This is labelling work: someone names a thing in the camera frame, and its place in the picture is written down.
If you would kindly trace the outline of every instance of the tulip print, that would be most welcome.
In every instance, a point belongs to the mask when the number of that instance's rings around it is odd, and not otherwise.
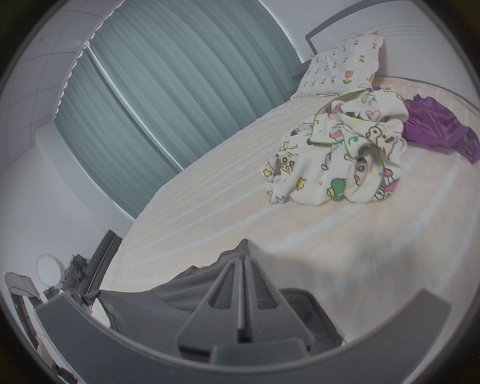
[[[352,76],[353,76],[353,71],[345,71],[345,80],[343,81],[343,84],[350,84],[352,81],[349,80],[349,78]]]

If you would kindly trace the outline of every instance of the purple strap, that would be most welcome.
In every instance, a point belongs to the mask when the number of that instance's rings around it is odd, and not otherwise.
[[[480,143],[475,132],[458,121],[447,107],[433,97],[415,95],[406,100],[408,121],[403,137],[429,147],[453,148],[470,163],[480,158]]]

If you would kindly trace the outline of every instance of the curtain pleat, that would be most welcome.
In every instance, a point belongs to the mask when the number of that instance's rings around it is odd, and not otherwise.
[[[126,0],[90,40],[150,132],[183,168],[284,102],[300,64],[258,0]],[[137,217],[177,171],[85,53],[56,124],[72,153]]]

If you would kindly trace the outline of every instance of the ceiling tile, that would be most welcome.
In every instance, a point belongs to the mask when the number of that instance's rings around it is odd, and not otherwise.
[[[50,17],[25,49],[25,52],[20,57],[20,62],[52,53],[60,35],[75,15],[76,12],[57,12]]]
[[[53,109],[56,107],[59,92],[60,87],[56,87],[37,93],[31,121],[43,119],[55,112]]]
[[[45,124],[52,122],[53,115],[47,116],[39,121],[35,121],[32,123],[32,133],[30,137],[30,144],[31,146],[35,145],[35,131],[37,128],[43,127]]]
[[[8,108],[10,104],[10,91],[12,90],[14,72],[10,75],[0,96],[0,112]]]
[[[38,90],[44,91],[61,86],[75,56],[76,53],[52,53],[43,71]]]
[[[61,34],[52,53],[77,52],[93,32],[100,17],[88,13],[77,13]]]
[[[63,7],[60,8],[61,11],[79,11],[88,0],[70,0]]]
[[[0,173],[3,173],[9,165],[7,143],[5,143],[0,146]]]
[[[31,148],[30,126],[23,128],[15,136],[7,140],[8,159],[10,164]]]
[[[35,96],[28,96],[8,108],[7,117],[7,140],[17,134],[26,126],[32,124],[32,112],[35,104]]]
[[[40,56],[18,64],[10,93],[10,105],[38,90],[48,56]]]
[[[104,17],[119,3],[119,0],[89,0],[80,10]]]
[[[0,112],[0,145],[7,141],[7,111]]]

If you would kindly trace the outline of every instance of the purple satin clothing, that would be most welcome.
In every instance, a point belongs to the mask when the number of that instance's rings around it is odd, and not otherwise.
[[[406,100],[408,121],[403,137],[429,147],[453,148],[470,163],[480,158],[480,143],[475,132],[458,121],[447,107],[433,97],[415,95]]]

